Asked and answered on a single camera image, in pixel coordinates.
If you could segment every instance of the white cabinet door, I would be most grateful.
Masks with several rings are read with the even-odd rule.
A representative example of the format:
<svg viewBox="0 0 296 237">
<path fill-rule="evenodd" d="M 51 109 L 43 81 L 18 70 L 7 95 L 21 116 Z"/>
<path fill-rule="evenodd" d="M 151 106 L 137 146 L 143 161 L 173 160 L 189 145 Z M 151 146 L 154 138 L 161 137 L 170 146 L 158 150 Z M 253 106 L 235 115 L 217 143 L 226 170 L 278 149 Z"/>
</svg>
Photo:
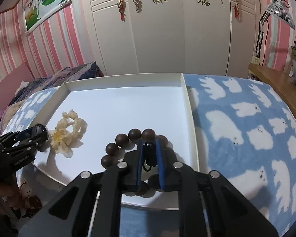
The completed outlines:
<svg viewBox="0 0 296 237">
<path fill-rule="evenodd" d="M 261 18 L 259 0 L 239 0 L 240 18 L 234 16 L 235 0 L 231 0 L 231 43 L 227 76 L 248 77 L 248 65 L 255 50 Z"/>
<path fill-rule="evenodd" d="M 225 75 L 230 47 L 230 1 L 183 0 L 183 9 L 184 72 Z"/>
<path fill-rule="evenodd" d="M 184 72 L 182 0 L 129 0 L 133 37 L 140 73 Z"/>
<path fill-rule="evenodd" d="M 117 0 L 90 0 L 96 37 L 108 75 L 139 73 L 128 0 L 125 1 L 125 21 Z"/>
</svg>

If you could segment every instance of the yellow flower center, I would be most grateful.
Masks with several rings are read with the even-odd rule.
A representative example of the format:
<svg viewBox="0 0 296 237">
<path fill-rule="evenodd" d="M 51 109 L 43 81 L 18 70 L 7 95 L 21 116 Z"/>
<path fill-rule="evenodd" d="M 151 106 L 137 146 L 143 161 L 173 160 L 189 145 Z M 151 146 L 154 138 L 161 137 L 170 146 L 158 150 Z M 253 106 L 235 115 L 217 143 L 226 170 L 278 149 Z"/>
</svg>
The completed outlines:
<svg viewBox="0 0 296 237">
<path fill-rule="evenodd" d="M 60 142 L 62 140 L 62 134 L 58 131 L 56 131 L 53 135 L 52 135 L 53 139 L 55 142 Z"/>
</svg>

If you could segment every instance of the silver screw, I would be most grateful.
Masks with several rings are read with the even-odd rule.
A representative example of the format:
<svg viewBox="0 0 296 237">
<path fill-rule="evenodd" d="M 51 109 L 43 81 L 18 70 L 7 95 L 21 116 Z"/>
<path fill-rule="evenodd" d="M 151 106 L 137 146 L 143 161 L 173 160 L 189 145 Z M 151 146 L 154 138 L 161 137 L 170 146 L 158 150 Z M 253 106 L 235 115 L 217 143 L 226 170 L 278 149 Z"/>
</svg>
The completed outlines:
<svg viewBox="0 0 296 237">
<path fill-rule="evenodd" d="M 183 164 L 181 162 L 179 162 L 179 161 L 176 161 L 176 162 L 173 163 L 173 166 L 175 168 L 181 168 L 181 167 L 183 167 Z"/>
<path fill-rule="evenodd" d="M 91 173 L 90 173 L 89 171 L 83 171 L 83 172 L 80 174 L 81 178 L 83 178 L 83 179 L 89 178 L 90 175 L 91 175 Z"/>
<path fill-rule="evenodd" d="M 220 176 L 220 173 L 218 172 L 218 171 L 211 171 L 210 172 L 210 176 L 212 177 L 212 178 L 218 178 L 219 176 Z"/>
<path fill-rule="evenodd" d="M 118 168 L 126 168 L 128 164 L 125 161 L 121 161 L 117 164 Z"/>
</svg>

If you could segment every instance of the framed wedding photo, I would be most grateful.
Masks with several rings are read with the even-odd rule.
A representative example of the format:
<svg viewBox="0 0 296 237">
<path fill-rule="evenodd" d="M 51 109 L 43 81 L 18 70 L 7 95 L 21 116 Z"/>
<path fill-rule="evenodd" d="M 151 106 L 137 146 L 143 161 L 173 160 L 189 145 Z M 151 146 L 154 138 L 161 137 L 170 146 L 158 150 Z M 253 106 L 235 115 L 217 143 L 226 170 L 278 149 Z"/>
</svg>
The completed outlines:
<svg viewBox="0 0 296 237">
<path fill-rule="evenodd" d="M 69 3 L 70 0 L 29 0 L 23 8 L 26 35 Z"/>
</svg>

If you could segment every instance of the white wedding dress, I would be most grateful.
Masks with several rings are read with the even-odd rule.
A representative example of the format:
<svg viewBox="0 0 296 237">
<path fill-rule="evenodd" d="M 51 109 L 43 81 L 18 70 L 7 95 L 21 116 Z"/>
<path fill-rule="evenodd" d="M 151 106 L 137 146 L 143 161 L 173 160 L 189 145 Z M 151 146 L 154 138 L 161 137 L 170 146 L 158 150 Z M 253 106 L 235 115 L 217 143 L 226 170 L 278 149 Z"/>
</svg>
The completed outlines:
<svg viewBox="0 0 296 237">
<path fill-rule="evenodd" d="M 37 18 L 41 19 L 44 17 L 47 13 L 49 13 L 52 9 L 54 9 L 58 4 L 61 3 L 62 0 L 55 0 L 49 5 L 43 5 L 41 2 L 38 2 L 36 5 L 37 8 Z"/>
</svg>

